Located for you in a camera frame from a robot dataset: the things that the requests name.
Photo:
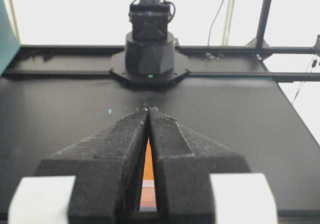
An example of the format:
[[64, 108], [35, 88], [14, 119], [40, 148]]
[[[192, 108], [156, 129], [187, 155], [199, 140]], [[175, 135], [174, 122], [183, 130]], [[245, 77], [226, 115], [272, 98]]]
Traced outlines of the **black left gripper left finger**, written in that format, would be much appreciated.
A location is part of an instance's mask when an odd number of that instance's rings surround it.
[[75, 176], [71, 224], [114, 224], [138, 211], [148, 142], [147, 103], [111, 127], [70, 145], [38, 165], [35, 176]]

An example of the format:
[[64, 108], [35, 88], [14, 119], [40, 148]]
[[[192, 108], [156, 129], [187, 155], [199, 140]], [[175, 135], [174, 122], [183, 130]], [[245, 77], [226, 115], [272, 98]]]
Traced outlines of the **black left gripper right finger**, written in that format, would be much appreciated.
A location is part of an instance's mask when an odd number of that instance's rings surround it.
[[148, 111], [157, 210], [170, 224], [212, 224], [210, 174], [249, 173], [245, 157], [181, 124]]

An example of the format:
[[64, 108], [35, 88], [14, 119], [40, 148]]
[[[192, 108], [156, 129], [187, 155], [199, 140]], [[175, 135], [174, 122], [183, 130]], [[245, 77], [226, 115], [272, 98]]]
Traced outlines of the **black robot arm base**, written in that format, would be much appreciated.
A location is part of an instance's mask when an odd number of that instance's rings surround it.
[[168, 31], [175, 11], [167, 0], [134, 0], [129, 5], [132, 31], [123, 52], [111, 58], [110, 73], [136, 86], [157, 87], [177, 83], [189, 74], [188, 57], [176, 49]]

